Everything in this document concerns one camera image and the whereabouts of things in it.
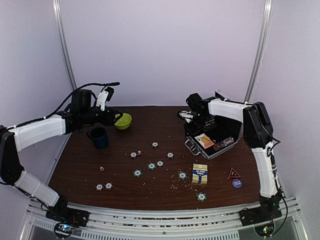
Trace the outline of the aluminium poker case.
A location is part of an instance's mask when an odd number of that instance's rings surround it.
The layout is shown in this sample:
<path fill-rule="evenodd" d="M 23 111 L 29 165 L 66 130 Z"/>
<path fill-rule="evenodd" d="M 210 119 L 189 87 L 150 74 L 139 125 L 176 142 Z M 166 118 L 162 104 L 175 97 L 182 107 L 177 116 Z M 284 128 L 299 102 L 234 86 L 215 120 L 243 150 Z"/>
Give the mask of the aluminium poker case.
<path fill-rule="evenodd" d="M 185 146 L 197 156 L 211 160 L 234 147 L 243 133 L 245 104 L 218 95 L 202 98 L 190 94 L 186 103 L 190 111 L 178 116 L 184 120 Z"/>

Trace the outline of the yellow blue card box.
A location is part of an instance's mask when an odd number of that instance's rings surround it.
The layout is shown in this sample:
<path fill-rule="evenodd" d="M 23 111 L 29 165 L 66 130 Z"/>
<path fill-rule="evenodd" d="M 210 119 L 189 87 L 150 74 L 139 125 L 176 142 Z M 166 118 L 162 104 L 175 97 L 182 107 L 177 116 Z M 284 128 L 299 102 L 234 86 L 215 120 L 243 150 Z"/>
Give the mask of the yellow blue card box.
<path fill-rule="evenodd" d="M 207 184 L 208 183 L 208 165 L 194 163 L 192 167 L 193 184 Z"/>

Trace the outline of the green poker chip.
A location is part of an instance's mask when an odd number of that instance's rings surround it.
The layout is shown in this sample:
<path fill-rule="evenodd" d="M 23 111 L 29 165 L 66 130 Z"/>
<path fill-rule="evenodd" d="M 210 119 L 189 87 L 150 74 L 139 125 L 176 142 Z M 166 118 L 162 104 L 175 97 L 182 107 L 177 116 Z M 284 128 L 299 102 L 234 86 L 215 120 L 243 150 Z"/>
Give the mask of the green poker chip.
<path fill-rule="evenodd" d="M 136 178 L 139 178 L 139 177 L 141 177 L 142 175 L 143 175 L 143 172 L 142 172 L 141 169 L 135 169 L 135 170 L 133 171 L 133 176 L 136 177 Z"/>
<path fill-rule="evenodd" d="M 204 202 L 204 201 L 207 199 L 207 195 L 206 195 L 204 192 L 199 192 L 199 193 L 196 195 L 196 199 L 197 199 L 199 202 Z"/>
<path fill-rule="evenodd" d="M 157 165 L 154 162 L 150 162 L 147 164 L 147 168 L 153 171 L 157 168 Z"/>
<path fill-rule="evenodd" d="M 179 180 L 186 180 L 188 178 L 188 174 L 185 171 L 180 171 L 178 173 L 178 179 Z"/>

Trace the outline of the red triangle dealer marker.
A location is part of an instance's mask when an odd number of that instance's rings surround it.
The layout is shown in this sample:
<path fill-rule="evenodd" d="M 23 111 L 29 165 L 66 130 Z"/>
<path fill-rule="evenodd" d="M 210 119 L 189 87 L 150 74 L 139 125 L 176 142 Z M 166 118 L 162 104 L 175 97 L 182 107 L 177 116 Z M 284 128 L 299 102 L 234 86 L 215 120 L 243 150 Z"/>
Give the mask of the red triangle dealer marker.
<path fill-rule="evenodd" d="M 228 174 L 227 179 L 239 179 L 241 175 L 232 167 Z"/>

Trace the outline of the purple round button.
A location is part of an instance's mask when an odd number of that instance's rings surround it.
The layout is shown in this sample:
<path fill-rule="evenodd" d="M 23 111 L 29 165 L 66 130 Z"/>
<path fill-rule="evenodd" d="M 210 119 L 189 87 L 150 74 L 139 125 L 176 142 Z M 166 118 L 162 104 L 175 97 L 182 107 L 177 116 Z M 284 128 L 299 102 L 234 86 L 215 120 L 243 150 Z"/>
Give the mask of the purple round button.
<path fill-rule="evenodd" d="M 234 179 L 233 181 L 232 181 L 232 186 L 234 187 L 234 188 L 236 188 L 236 189 L 240 189 L 240 188 L 242 188 L 243 187 L 243 182 L 242 182 L 242 180 L 241 179 Z"/>

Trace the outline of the green poker chip front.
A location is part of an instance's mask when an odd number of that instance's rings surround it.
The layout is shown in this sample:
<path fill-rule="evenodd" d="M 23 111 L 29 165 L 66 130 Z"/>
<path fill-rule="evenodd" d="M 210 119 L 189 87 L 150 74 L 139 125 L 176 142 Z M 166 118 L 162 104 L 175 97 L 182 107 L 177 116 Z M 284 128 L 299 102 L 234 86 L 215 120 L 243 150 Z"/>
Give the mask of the green poker chip front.
<path fill-rule="evenodd" d="M 204 202 L 204 201 L 207 199 L 207 195 L 206 195 L 204 192 L 199 192 L 199 193 L 196 195 L 196 199 L 197 199 L 199 202 Z"/>

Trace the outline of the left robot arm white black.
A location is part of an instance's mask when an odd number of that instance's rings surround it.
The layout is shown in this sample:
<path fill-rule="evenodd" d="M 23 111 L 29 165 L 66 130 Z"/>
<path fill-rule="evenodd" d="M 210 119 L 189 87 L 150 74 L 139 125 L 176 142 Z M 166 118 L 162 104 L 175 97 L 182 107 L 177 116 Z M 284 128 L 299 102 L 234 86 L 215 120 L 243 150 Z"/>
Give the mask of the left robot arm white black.
<path fill-rule="evenodd" d="M 30 174 L 21 165 L 18 153 L 44 140 L 68 135 L 84 128 L 101 124 L 112 126 L 123 115 L 107 107 L 119 82 L 98 83 L 99 95 L 95 95 L 84 84 L 73 90 L 67 97 L 71 102 L 60 110 L 57 107 L 47 116 L 29 120 L 14 126 L 0 127 L 0 183 L 12 186 L 27 196 L 37 199 L 48 212 L 61 222 L 72 218 L 68 201 L 61 194 Z"/>

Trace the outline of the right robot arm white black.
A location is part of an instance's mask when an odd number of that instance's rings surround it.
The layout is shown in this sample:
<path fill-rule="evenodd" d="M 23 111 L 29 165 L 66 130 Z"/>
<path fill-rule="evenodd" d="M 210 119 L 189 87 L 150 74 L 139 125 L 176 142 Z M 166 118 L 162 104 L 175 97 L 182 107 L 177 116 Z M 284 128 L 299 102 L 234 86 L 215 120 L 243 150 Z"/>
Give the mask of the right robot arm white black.
<path fill-rule="evenodd" d="M 282 216 L 282 188 L 278 180 L 273 126 L 263 102 L 237 102 L 218 96 L 201 98 L 191 94 L 190 111 L 178 116 L 185 121 L 185 146 L 194 155 L 211 160 L 235 146 L 243 138 L 251 149 L 259 176 L 259 207 L 239 212 L 243 226 L 272 221 Z"/>

